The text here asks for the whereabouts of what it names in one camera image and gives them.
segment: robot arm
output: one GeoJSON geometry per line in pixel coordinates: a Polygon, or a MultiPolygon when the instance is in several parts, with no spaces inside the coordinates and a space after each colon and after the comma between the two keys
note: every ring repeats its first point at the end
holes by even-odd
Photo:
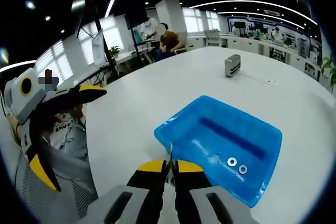
{"type": "Polygon", "coordinates": [[[257,224],[250,209],[222,187],[211,186],[203,169],[182,160],[156,160],[140,166],[127,185],[91,203],[78,224],[157,224],[169,170],[175,181],[175,209],[181,224],[257,224]]]}
{"type": "Polygon", "coordinates": [[[46,160],[40,140],[41,120],[83,103],[94,101],[106,90],[91,85],[46,92],[33,68],[27,69],[5,87],[5,104],[18,120],[21,148],[33,172],[51,189],[61,190],[46,160]]]}

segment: window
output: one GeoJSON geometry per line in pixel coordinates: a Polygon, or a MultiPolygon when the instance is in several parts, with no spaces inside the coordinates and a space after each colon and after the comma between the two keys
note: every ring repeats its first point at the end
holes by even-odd
{"type": "Polygon", "coordinates": [[[219,31],[218,15],[215,12],[206,11],[206,17],[208,19],[209,30],[217,29],[219,31]]]}
{"type": "Polygon", "coordinates": [[[37,74],[50,69],[56,73],[59,79],[59,85],[69,79],[74,73],[65,54],[63,42],[60,40],[50,47],[42,56],[35,62],[37,74]]]}
{"type": "Polygon", "coordinates": [[[183,16],[187,32],[204,31],[201,11],[198,9],[183,8],[183,16]]]}
{"type": "MultiPolygon", "coordinates": [[[[112,46],[119,46],[121,49],[124,45],[121,40],[119,29],[116,26],[113,17],[108,17],[100,20],[101,28],[103,29],[104,38],[108,48],[112,46]]],[[[92,39],[98,33],[96,23],[92,22],[85,26],[79,32],[79,43],[82,48],[87,65],[94,62],[92,53],[92,39]]]]}

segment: yellow circle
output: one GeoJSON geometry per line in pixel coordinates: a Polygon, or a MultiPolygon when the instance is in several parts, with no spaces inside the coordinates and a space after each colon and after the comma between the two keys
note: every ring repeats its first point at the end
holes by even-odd
{"type": "Polygon", "coordinates": [[[29,79],[30,82],[31,82],[31,78],[30,78],[29,76],[24,76],[24,77],[22,78],[22,80],[20,81],[20,87],[19,87],[19,88],[20,88],[20,92],[21,92],[22,95],[29,95],[29,93],[30,93],[30,91],[32,90],[32,87],[33,87],[33,83],[31,82],[32,85],[31,85],[31,89],[30,89],[30,91],[29,91],[28,93],[26,93],[26,94],[22,91],[22,83],[23,83],[23,81],[26,80],[26,79],[29,79]]]}

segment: metal washer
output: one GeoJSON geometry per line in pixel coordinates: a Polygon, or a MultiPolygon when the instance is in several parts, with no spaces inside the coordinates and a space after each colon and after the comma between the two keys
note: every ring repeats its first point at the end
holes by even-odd
{"type": "Polygon", "coordinates": [[[245,165],[240,165],[240,167],[239,167],[239,173],[240,174],[245,174],[245,173],[247,173],[247,167],[245,166],[245,165]]]}
{"type": "Polygon", "coordinates": [[[227,160],[227,165],[230,166],[230,167],[236,166],[237,165],[237,159],[235,159],[234,157],[230,157],[227,160]]]}

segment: white robot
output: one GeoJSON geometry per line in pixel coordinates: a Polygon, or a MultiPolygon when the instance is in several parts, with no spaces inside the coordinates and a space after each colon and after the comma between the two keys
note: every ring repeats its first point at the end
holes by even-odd
{"type": "Polygon", "coordinates": [[[33,172],[51,189],[60,190],[60,187],[40,148],[38,121],[77,105],[94,101],[105,94],[106,90],[103,88],[91,85],[46,92],[39,84],[33,68],[27,69],[18,78],[7,82],[4,100],[21,125],[20,139],[23,153],[33,172]]]}

